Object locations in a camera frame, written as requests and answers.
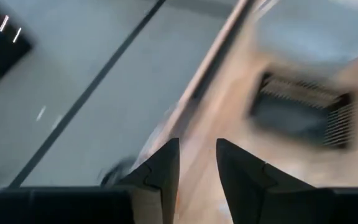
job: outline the black line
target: black line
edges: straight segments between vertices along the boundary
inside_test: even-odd
[[[108,62],[104,65],[104,67],[100,70],[97,76],[93,79],[91,84],[87,87],[87,89],[82,93],[82,95],[75,101],[74,105],[68,110],[67,114],[63,117],[63,119],[59,122],[58,126],[52,131],[52,133],[48,136],[48,138],[44,141],[38,151],[32,156],[32,158],[28,161],[28,163],[24,166],[24,168],[19,172],[16,178],[12,181],[9,187],[20,187],[23,181],[27,178],[27,176],[32,172],[34,167],[41,161],[43,156],[48,152],[50,147],[54,144],[56,139],[61,135],[61,133],[65,130],[77,112],[81,109],[81,107],[88,101],[94,90],[98,87],[98,85],[102,82],[102,80],[106,77],[110,69],[116,64],[119,58],[123,55],[123,53],[127,50],[127,48],[131,45],[131,43],[135,40],[135,38],[139,35],[142,29],[146,26],[146,24],[153,18],[155,13],[161,8],[162,4],[165,0],[159,0],[153,8],[146,14],[146,16],[141,20],[141,22],[135,27],[135,29],[129,34],[126,40],[121,44],[121,46],[115,51],[115,53],[111,56]]]
[[[180,115],[178,122],[174,125],[171,133],[170,138],[176,137],[180,138],[183,137],[184,131],[188,127],[192,115],[194,111],[197,110],[201,100],[203,99],[209,85],[211,84],[212,80],[217,74],[220,66],[224,62],[227,53],[230,51],[233,42],[235,41],[237,34],[240,31],[241,26],[246,22],[247,16],[250,14],[252,7],[254,6],[256,0],[247,0],[245,6],[242,8],[238,18],[234,21],[233,26],[231,27],[227,37],[223,40],[222,45],[216,52],[216,55],[213,57],[211,63],[209,64],[208,68],[205,70],[203,76],[199,84],[197,85],[194,92],[191,94],[190,100],[186,105],[184,111]]]

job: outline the light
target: light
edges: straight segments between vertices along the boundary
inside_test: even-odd
[[[9,19],[9,16],[5,16],[4,21],[1,24],[0,31],[2,32],[5,29],[7,20]]]
[[[20,34],[20,31],[22,31],[22,28],[19,28],[19,29],[17,30],[16,36],[15,36],[15,38],[13,39],[13,42],[16,42],[16,40],[17,40],[17,38],[18,38],[18,36],[19,36],[19,34]]]

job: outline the gray floor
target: gray floor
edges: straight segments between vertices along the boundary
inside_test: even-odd
[[[0,81],[0,187],[18,174],[154,5],[152,0],[6,2],[30,21],[38,45]],[[235,3],[168,0],[24,185],[95,185],[115,162],[136,156],[179,99]]]

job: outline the white mark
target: white mark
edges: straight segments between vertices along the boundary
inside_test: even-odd
[[[63,118],[62,115],[57,116],[56,121],[55,121],[54,124],[52,125],[52,130],[54,130],[54,129],[57,127],[57,125],[60,123],[60,121],[62,120],[62,118]]]
[[[2,32],[5,29],[7,20],[9,19],[9,16],[5,16],[4,21],[2,22],[2,25],[0,27],[0,31]]]
[[[41,111],[40,111],[40,113],[39,113],[38,116],[37,116],[37,121],[39,121],[39,120],[41,119],[42,115],[43,115],[44,112],[45,112],[45,109],[47,109],[47,107],[46,107],[46,106],[43,106],[42,109],[41,109]]]
[[[19,29],[17,30],[16,36],[15,36],[15,38],[13,39],[13,42],[16,42],[17,38],[19,37],[20,31],[22,31],[22,28],[19,28]]]

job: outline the wooden surface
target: wooden surface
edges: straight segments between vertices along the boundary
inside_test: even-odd
[[[190,100],[191,92],[245,3],[245,0],[239,1],[179,106],[160,130],[154,148],[166,140],[173,124],[178,122],[185,102]],[[256,17],[257,14],[251,15],[243,24],[184,135],[180,136],[181,170],[175,223],[231,223],[216,165],[217,138],[226,138],[311,185],[358,186],[358,110],[356,141],[347,151],[319,149],[258,131],[246,118],[260,73],[275,61],[253,47]],[[358,60],[337,76],[337,82],[358,90]]]

